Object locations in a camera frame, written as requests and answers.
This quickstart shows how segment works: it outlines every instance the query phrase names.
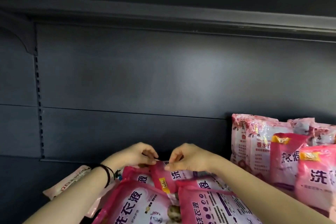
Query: pink packaging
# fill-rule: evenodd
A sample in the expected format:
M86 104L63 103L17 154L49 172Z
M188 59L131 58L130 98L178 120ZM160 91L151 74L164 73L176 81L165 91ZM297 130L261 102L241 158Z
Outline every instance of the pink packaging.
M237 114L232 115L232 133L231 133L231 150L232 155L230 161L242 169L246 169L246 119L252 120L269 120L278 121L277 119L251 115L251 114Z
M154 186L149 167L124 167L122 178L123 180L134 180Z
M270 149L275 133L292 133L288 122L246 119L246 170L269 182Z
M222 179L220 179L218 176L214 174L200 177L200 178L192 178L190 180L177 181L176 184L178 187L192 186L192 187L203 188L203 189L232 191Z
M328 216L336 186L336 145L304 147L299 157L296 197Z
M270 182L294 197L299 161L299 150L307 146L308 136L293 133L276 133L271 141Z
M305 135L309 134L309 126L315 122L315 118L299 118L294 120L287 120L292 125L295 134Z
M178 196L184 224L262 224L232 192L186 186Z
M148 184L124 180L113 191L92 224L180 223L180 207Z
M61 180L56 185L52 186L51 188L45 190L43 192L44 195L49 197L50 200L53 200L54 197L61 194L64 190L69 188L72 184L77 182L80 178L82 178L84 175L88 174L91 171L91 168L88 166L81 166L76 171L74 171L72 174L65 177L63 180ZM93 203L89 211L86 213L86 217L92 218L96 211L101 209L103 205L105 204L106 200L112 193L113 189L119 184L119 180L112 181L106 188L104 188L100 194L98 195L96 201Z
M309 126L311 145L334 144L336 141L336 125L312 123Z
M182 171L166 171L164 167L168 161L157 161L155 165L150 166L152 179L156 188L163 190L166 193L177 193L179 188L176 181L191 179L195 177L202 177L209 173L207 172L194 172L189 170Z

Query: yellow label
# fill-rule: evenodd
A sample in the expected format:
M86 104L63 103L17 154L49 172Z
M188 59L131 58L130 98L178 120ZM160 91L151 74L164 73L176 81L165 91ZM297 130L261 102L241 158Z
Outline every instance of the yellow label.
M300 152L300 160L320 161L319 152Z
M162 190L164 192L166 192L167 194L170 194L170 190L168 189L168 185L166 183L166 179L165 178L159 178L159 181L161 183Z
M289 140L291 140L289 137L272 136L272 143L288 144Z

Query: right hand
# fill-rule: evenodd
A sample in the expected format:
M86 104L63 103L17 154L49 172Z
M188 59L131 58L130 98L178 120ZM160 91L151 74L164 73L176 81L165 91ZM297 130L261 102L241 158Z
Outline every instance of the right hand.
M214 156L216 155L194 144L184 143L173 150L170 155L169 164L166 165L165 170L210 172Z

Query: left hand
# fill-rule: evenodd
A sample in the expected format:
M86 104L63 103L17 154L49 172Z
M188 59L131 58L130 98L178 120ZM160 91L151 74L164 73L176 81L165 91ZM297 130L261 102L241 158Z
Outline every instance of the left hand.
M152 146L145 143L137 143L111 155L102 164L110 167L115 164L115 161L118 161L120 167L137 166L139 164L154 165L158 157Z

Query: pink detergent bag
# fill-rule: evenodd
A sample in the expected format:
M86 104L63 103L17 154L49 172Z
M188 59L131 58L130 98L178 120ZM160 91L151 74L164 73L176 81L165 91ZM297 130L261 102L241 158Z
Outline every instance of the pink detergent bag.
M309 126L315 122L315 118L299 118L294 120L287 120L292 125L295 134L305 135L309 134Z
M278 121L277 119L251 114L234 113L232 115L232 155L230 161L244 170L246 169L246 119Z
M292 133L288 122L246 119L246 170L270 182L270 150L275 133Z
M208 174L207 172L193 172L189 170L166 171L164 168L168 163L168 161L157 161L155 165L149 167L155 187L166 193L178 192L179 188L176 181L202 177Z
M183 224L262 224L232 192L181 187Z
M203 189L215 189L215 190L224 190L224 191L231 191L228 185L223 182L216 175L208 175L200 178L192 178L190 180L181 180L176 182L178 187L184 186L192 186L196 188L203 188Z
M336 138L336 125L312 123L309 127L311 145L334 144Z
M113 191L92 224L181 223L180 207L148 184L124 180Z
M77 182L80 178L82 178L84 175L89 173L91 171L91 168L88 166L81 166L76 171L74 171L72 174L65 177L63 180L61 180L59 183L54 185L53 187L45 190L43 192L44 195L49 197L50 200L53 200L54 197L61 194L63 191L65 191L67 188L69 188L72 184ZM93 203L89 211L86 213L86 217L93 218L96 211L101 209L103 205L105 204L106 200L112 193L113 189L119 184L119 180L112 181L106 188L104 188L100 194L98 195L96 201Z
M149 167L124 167L122 178L123 180L134 180L154 186Z
M299 157L296 198L328 216L336 184L336 145L304 147Z
M293 133L276 133L271 141L270 182L291 197L299 161L299 150L307 146L308 136Z

